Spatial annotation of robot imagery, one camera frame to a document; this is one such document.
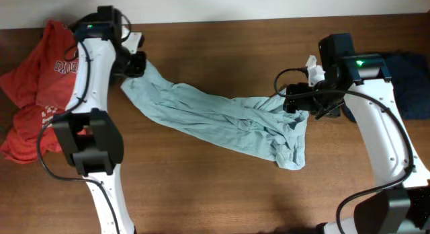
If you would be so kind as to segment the light grey-blue t-shirt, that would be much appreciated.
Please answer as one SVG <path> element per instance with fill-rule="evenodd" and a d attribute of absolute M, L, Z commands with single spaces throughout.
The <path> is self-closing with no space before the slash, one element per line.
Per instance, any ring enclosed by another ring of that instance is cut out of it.
<path fill-rule="evenodd" d="M 308 112 L 283 109 L 283 98 L 210 95 L 172 83 L 147 62 L 143 76 L 126 79 L 122 91 L 147 118 L 219 147 L 300 170 L 305 164 Z"/>

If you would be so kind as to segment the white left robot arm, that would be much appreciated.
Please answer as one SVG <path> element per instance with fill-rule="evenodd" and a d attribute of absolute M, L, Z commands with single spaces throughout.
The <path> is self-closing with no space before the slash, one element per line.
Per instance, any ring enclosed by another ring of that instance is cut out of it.
<path fill-rule="evenodd" d="M 72 96 L 50 123 L 67 163 L 77 172 L 68 182 L 87 184 L 102 233 L 135 233 L 121 183 L 122 135 L 108 114 L 110 77 L 139 77 L 144 36 L 124 26 L 95 22 L 76 31 L 78 67 Z"/>

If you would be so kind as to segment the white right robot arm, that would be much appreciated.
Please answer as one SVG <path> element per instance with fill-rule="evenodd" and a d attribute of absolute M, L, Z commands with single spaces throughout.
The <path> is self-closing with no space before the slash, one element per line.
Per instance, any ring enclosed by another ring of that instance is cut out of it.
<path fill-rule="evenodd" d="M 336 56 L 301 68 L 308 82 L 282 94 L 287 112 L 321 118 L 346 105 L 365 143 L 375 187 L 344 199 L 318 233 L 428 233 L 429 170 L 404 127 L 386 63 L 377 54 Z"/>

